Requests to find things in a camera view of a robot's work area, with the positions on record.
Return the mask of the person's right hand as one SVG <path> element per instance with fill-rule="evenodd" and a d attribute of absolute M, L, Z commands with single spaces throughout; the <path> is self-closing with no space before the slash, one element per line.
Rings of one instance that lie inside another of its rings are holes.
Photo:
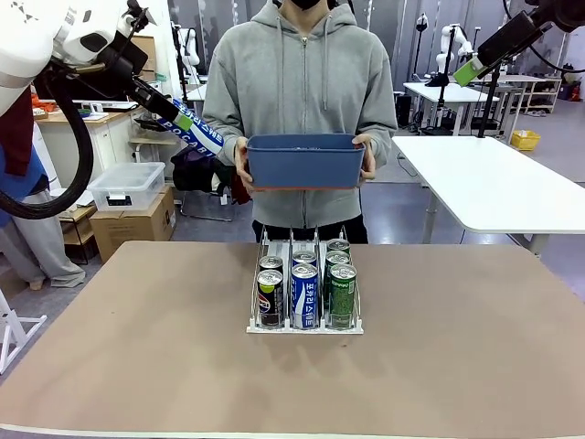
<path fill-rule="evenodd" d="M 248 139 L 246 137 L 238 137 L 234 147 L 234 163 L 243 186 L 251 195 L 254 191 L 253 179 L 249 173 L 249 159 L 247 149 Z"/>

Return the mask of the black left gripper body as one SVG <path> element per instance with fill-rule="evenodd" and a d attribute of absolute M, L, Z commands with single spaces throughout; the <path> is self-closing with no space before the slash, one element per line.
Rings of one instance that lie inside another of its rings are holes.
<path fill-rule="evenodd" d="M 147 110 L 157 110 L 160 92 L 140 78 L 147 56 L 129 40 L 111 43 L 99 55 L 104 65 L 98 72 L 98 93 L 104 97 L 126 96 Z"/>

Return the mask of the person's left hand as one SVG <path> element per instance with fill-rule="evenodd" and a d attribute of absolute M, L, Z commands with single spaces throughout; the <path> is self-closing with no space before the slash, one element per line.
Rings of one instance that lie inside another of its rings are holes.
<path fill-rule="evenodd" d="M 364 155 L 360 169 L 358 185 L 361 186 L 367 181 L 374 180 L 376 174 L 376 159 L 372 149 L 372 137 L 369 134 L 359 134 L 353 139 L 355 148 L 362 146 Z"/>

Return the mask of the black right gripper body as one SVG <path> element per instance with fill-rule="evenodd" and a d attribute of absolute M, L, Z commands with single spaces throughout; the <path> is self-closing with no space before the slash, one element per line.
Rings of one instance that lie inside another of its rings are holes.
<path fill-rule="evenodd" d="M 549 22 L 547 9 L 522 11 L 510 19 L 495 35 L 498 58 L 515 55 L 538 39 Z"/>

